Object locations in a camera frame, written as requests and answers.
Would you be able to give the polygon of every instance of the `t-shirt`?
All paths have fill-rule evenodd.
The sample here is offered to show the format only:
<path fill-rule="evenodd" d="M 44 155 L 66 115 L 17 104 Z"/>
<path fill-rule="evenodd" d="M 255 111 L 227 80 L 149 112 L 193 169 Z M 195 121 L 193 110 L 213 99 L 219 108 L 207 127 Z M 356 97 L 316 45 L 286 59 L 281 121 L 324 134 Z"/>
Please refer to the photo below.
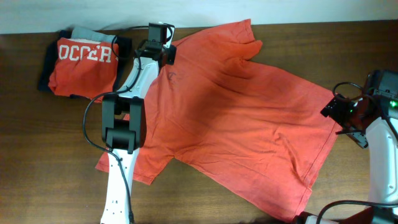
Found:
<path fill-rule="evenodd" d="M 330 91 L 250 62 L 262 47 L 250 20 L 174 42 L 145 98 L 147 139 L 134 180 L 150 184 L 176 158 L 266 213 L 289 222 L 304 210 L 339 126 L 320 111 Z M 97 169 L 108 170 L 103 155 Z"/>
<path fill-rule="evenodd" d="M 55 95 L 94 98 L 113 90 L 118 61 L 110 43 L 61 38 L 57 45 L 58 60 L 49 81 Z M 118 53 L 118 45 L 113 48 Z"/>

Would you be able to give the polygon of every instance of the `folded gray shirt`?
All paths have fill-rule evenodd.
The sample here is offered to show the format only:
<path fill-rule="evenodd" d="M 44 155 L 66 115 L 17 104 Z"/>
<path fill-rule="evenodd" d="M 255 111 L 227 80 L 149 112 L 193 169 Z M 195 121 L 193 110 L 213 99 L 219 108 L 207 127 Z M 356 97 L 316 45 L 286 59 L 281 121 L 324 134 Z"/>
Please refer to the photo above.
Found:
<path fill-rule="evenodd" d="M 72 31 L 71 39 L 86 39 L 94 40 L 98 42 L 108 42 L 111 43 L 114 35 L 106 35 L 99 32 L 95 32 L 83 27 L 75 27 Z"/>

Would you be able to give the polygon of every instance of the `white backdrop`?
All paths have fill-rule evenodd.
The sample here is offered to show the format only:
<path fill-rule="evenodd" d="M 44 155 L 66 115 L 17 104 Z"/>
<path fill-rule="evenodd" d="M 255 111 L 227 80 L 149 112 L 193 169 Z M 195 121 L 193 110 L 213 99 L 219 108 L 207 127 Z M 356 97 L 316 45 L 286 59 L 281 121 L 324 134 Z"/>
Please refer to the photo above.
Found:
<path fill-rule="evenodd" d="M 0 34 L 53 32 L 75 25 L 116 29 L 157 21 L 205 27 L 248 18 L 253 24 L 397 19 L 398 0 L 0 1 Z"/>

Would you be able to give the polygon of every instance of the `orange fabric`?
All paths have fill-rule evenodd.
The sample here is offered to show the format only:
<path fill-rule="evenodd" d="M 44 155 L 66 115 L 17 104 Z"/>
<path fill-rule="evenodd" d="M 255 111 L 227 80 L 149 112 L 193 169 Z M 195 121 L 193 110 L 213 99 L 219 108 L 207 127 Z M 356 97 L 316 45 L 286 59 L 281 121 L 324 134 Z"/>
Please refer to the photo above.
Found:
<path fill-rule="evenodd" d="M 150 184 L 171 158 L 190 164 L 266 213 L 304 210 L 337 124 L 320 111 L 330 91 L 247 61 L 261 49 L 250 20 L 174 42 L 146 98 L 147 139 L 134 180 Z M 97 169 L 108 170 L 103 155 Z"/>
<path fill-rule="evenodd" d="M 118 61 L 110 43 L 92 44 L 61 38 L 57 45 L 58 60 L 49 81 L 54 94 L 94 98 L 112 91 Z M 118 45 L 113 47 L 118 52 Z"/>

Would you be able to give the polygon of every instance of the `wood grain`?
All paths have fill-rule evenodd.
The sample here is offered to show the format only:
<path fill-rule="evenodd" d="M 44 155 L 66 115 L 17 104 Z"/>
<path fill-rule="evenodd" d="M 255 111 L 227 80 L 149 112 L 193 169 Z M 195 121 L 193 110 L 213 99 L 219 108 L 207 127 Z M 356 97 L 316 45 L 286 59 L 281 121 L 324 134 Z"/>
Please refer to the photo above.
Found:
<path fill-rule="evenodd" d="M 177 29 L 175 39 L 198 30 Z M 283 68 L 328 89 L 342 81 L 363 84 L 377 68 L 398 70 L 398 21 L 264 25 L 253 26 L 253 31 L 263 41 L 254 62 Z M 146 34 L 137 30 L 126 36 L 137 45 Z M 94 169 L 101 152 L 81 133 L 88 102 L 36 90 L 45 49 L 56 36 L 0 35 L 0 223 L 99 223 L 104 209 L 108 175 Z M 94 106 L 87 124 L 97 142 L 100 114 L 100 106 Z M 306 211 L 318 213 L 340 199 L 366 200 L 368 157 L 368 151 L 340 136 Z M 134 182 L 132 204 L 138 223 L 272 220 L 176 160 L 151 186 Z M 344 218 L 361 209 L 336 207 L 326 217 Z"/>

